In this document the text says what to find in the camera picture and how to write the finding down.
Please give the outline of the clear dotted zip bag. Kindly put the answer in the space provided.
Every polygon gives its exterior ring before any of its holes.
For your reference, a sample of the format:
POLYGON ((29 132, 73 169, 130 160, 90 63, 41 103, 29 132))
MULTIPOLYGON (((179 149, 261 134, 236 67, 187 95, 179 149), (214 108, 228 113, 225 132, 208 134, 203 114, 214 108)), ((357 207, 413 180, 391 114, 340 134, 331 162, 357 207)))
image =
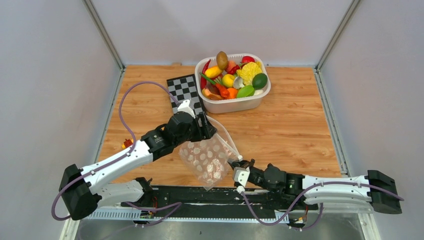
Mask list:
POLYGON ((201 186, 209 191, 216 187, 230 172, 229 162, 239 162, 239 153, 227 129, 208 116, 208 121, 217 129, 212 138, 198 142, 185 142, 180 146, 179 156, 201 186))

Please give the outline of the white grey mushroom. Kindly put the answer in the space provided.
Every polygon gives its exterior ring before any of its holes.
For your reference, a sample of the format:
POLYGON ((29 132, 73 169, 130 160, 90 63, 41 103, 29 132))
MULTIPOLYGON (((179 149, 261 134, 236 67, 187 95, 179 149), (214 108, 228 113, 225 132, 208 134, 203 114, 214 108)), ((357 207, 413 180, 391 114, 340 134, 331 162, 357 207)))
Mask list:
POLYGON ((233 88, 239 90, 244 86, 243 79, 240 76, 237 76, 233 81, 233 88))

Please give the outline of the light green leaf vegetable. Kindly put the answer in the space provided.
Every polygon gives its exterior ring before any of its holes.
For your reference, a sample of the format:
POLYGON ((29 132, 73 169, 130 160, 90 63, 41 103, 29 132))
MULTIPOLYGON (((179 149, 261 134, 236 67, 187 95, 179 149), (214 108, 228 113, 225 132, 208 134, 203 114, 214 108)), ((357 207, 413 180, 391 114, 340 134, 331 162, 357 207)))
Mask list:
POLYGON ((246 85, 238 90, 237 99, 251 97, 255 93, 255 88, 252 85, 246 85))

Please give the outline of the dark green lime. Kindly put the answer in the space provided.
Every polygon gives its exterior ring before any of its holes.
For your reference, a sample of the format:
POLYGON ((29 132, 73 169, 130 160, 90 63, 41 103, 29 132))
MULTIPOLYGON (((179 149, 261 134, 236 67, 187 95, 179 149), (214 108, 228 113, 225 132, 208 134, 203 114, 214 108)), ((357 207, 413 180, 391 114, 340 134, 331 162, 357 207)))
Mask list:
POLYGON ((265 73, 258 73, 252 79, 252 86, 255 90, 263 89, 268 83, 268 76, 265 73))

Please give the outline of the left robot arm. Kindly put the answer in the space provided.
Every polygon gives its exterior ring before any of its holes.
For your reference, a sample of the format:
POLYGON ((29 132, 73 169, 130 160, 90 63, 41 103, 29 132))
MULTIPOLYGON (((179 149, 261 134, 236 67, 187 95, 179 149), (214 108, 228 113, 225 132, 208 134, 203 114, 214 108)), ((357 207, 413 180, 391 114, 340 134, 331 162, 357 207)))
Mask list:
POLYGON ((196 116, 183 111, 175 113, 168 121, 145 133, 130 147, 92 165, 78 168, 72 164, 65 168, 59 185, 58 196, 51 207, 51 215, 58 221, 67 217, 56 215, 56 204, 62 198, 69 218, 81 220, 93 213, 113 197, 108 190, 111 181, 123 174, 152 163, 171 154, 185 142, 201 142, 211 139, 217 129, 205 113, 196 116))

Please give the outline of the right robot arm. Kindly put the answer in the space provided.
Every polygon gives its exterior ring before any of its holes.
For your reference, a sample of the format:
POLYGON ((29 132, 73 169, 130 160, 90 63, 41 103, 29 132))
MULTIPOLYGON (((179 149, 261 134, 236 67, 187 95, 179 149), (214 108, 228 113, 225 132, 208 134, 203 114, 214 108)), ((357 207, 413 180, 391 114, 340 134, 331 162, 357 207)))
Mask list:
POLYGON ((229 159, 233 181, 239 193, 251 183, 267 191, 267 203, 276 210, 304 209, 321 203, 370 205, 381 214, 402 213, 403 198, 393 178, 379 170, 347 178, 327 178, 289 173, 271 163, 262 170, 255 160, 229 159))

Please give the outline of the black white checkerboard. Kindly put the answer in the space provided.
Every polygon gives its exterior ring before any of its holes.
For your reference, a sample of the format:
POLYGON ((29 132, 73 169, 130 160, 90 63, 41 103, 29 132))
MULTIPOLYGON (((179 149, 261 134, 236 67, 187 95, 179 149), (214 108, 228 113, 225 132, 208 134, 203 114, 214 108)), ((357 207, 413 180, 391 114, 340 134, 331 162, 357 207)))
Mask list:
POLYGON ((197 92, 194 74, 167 79, 166 85, 168 91, 179 103, 182 103, 184 100, 190 100, 190 107, 193 109, 195 115, 206 111, 203 100, 197 92))

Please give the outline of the chocolate glazed eclair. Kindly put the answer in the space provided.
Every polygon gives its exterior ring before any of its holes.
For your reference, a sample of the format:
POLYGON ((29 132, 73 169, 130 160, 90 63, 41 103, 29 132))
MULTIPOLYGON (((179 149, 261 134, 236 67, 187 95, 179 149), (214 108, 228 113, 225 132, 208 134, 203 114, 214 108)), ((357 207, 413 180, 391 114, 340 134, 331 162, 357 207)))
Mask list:
POLYGON ((209 100, 219 101, 224 99, 214 85, 206 85, 205 88, 202 89, 201 93, 209 100))

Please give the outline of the long red chili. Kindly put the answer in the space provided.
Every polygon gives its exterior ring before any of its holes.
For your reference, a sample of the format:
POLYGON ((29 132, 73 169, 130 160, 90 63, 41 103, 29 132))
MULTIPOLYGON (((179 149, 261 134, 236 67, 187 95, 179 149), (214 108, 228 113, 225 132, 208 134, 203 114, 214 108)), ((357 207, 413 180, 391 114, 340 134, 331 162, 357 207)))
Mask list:
POLYGON ((205 65, 203 66, 203 69, 202 69, 202 72, 201 72, 202 73, 201 78, 200 78, 200 89, 201 90, 203 90, 207 85, 207 80, 204 78, 204 76, 205 76, 206 70, 209 68, 210 62, 211 62, 211 60, 209 59, 205 63, 205 65))

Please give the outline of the green onion stalk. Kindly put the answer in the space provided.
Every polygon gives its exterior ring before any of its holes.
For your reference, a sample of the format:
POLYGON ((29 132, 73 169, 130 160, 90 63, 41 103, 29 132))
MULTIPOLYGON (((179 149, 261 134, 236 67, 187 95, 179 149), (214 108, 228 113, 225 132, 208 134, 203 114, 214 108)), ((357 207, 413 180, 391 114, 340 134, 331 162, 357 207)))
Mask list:
POLYGON ((212 80, 211 78, 207 77, 206 75, 204 75, 202 72, 199 73, 202 79, 207 80, 209 83, 211 83, 212 85, 215 85, 216 82, 214 80, 212 80))

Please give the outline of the orange tangerine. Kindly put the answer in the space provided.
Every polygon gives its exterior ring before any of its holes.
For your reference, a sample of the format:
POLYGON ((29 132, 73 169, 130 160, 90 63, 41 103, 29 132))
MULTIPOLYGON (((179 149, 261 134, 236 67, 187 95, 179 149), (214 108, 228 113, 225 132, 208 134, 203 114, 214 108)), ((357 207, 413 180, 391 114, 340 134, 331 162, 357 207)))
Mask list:
POLYGON ((238 90, 235 88, 228 88, 228 96, 226 97, 226 99, 230 100, 230 99, 236 99, 237 98, 237 94, 238 94, 238 90))

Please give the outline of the yellow mango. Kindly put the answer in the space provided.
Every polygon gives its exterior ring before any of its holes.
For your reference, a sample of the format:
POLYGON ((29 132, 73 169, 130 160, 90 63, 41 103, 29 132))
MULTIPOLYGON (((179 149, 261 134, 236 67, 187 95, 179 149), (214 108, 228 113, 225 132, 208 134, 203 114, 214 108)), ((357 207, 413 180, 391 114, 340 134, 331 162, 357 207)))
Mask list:
POLYGON ((224 70, 220 69, 218 65, 215 65, 215 66, 208 68, 205 72, 205 75, 210 79, 214 79, 214 78, 218 77, 219 75, 221 75, 223 71, 224 70))

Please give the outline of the yellow napa cabbage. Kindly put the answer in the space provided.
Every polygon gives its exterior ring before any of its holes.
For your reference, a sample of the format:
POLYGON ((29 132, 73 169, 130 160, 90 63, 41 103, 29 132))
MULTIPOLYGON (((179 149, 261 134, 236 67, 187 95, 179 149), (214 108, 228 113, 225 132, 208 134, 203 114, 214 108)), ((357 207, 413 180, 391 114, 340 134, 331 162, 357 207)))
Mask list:
POLYGON ((249 62, 242 66, 241 69, 236 70, 236 73, 239 77, 242 78, 243 84, 245 86, 251 85, 253 78, 262 71, 262 64, 260 62, 249 62))

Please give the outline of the red apple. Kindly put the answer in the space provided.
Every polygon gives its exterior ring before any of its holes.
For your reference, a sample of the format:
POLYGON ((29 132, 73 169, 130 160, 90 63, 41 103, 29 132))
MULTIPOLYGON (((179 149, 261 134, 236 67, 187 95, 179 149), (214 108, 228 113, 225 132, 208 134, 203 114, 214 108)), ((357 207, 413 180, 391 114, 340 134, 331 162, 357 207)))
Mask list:
POLYGON ((241 59, 242 64, 255 63, 255 62, 256 62, 256 60, 252 56, 249 56, 249 55, 245 55, 241 59))

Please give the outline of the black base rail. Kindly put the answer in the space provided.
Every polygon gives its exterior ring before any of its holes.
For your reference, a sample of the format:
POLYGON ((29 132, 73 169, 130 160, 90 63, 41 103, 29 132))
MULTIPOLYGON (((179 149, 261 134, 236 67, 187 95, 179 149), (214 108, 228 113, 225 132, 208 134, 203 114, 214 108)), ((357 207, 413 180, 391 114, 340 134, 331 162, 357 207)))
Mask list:
MULTIPOLYGON (((295 200, 295 195, 272 192, 259 188, 248 188, 245 195, 253 211, 260 219, 275 219, 276 213, 286 210, 295 200)), ((163 217, 173 207, 182 205, 171 214, 172 218, 252 219, 243 197, 233 187, 216 187, 205 190, 197 186, 153 186, 133 205, 142 208, 161 208, 154 215, 163 217)))

